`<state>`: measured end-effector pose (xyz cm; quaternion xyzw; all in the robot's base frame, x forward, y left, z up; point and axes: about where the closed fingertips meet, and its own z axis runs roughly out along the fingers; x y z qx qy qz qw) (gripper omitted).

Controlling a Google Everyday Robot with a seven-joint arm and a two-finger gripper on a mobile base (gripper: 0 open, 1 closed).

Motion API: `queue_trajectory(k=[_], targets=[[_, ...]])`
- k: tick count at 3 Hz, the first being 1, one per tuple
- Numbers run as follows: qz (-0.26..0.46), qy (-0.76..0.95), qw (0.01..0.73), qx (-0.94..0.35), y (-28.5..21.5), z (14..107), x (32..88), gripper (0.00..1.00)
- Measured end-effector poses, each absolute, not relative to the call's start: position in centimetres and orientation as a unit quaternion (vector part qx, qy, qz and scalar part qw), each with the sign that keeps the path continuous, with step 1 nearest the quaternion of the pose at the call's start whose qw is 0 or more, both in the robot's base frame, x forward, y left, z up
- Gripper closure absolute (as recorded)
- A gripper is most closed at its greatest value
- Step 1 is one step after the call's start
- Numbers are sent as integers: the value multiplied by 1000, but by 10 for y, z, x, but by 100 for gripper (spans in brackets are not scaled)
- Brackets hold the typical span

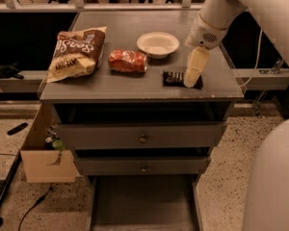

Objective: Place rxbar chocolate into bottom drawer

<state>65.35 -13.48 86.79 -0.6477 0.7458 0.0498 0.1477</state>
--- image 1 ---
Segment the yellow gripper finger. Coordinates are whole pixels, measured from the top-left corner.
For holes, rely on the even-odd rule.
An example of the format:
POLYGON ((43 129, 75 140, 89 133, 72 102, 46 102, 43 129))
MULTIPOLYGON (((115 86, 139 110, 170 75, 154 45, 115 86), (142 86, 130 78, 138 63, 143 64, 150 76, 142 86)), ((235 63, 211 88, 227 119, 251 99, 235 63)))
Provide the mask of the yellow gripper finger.
POLYGON ((200 77, 209 60, 209 50, 205 47, 195 48, 189 55, 187 69, 184 74, 184 85, 192 88, 200 77))

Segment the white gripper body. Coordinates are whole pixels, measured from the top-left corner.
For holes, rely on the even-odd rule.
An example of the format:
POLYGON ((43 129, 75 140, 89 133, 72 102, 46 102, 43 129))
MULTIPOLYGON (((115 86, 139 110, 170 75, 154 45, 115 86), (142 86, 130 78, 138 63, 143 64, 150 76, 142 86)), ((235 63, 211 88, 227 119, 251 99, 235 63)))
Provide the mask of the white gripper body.
POLYGON ((189 35, 185 44, 193 47, 205 47, 208 50, 214 49, 220 45, 228 29, 219 29, 206 23, 200 14, 198 14, 191 26, 189 35))

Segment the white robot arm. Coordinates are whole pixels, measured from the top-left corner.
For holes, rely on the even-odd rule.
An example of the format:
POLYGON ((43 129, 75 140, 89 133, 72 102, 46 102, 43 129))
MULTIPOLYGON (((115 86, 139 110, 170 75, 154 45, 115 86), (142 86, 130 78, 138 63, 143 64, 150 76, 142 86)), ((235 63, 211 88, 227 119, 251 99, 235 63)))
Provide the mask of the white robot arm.
MULTIPOLYGON (((247 10, 289 66, 289 0, 205 0, 186 43, 184 85, 191 88, 234 18, 247 10)), ((262 141, 250 170, 242 231, 289 231, 289 119, 262 141)))

